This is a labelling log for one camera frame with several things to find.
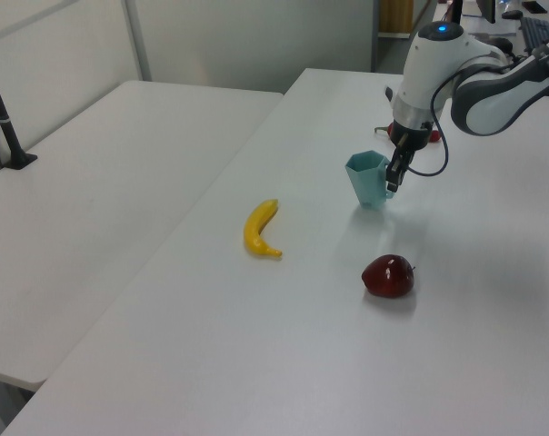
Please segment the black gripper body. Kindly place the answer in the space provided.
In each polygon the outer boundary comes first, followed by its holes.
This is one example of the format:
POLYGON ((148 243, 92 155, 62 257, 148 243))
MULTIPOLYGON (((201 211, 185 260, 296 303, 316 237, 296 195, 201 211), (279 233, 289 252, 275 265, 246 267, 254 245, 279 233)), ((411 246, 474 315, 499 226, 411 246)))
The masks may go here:
POLYGON ((432 131, 432 122, 424 122, 418 128, 409 128, 393 121, 389 137, 396 147, 415 152, 428 145, 432 131))

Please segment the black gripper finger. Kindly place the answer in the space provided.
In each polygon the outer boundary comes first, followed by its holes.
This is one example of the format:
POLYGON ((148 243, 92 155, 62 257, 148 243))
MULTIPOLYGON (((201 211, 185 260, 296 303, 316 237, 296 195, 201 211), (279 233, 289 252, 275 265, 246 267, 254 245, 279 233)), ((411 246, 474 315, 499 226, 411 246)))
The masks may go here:
POLYGON ((404 160, 398 151, 394 151, 392 159, 385 168, 386 189, 396 193, 404 177, 404 160))
POLYGON ((407 150, 401 153, 400 163, 399 163, 399 175, 398 181, 401 183, 404 180, 404 176, 409 169, 411 162, 414 159, 414 152, 407 150))

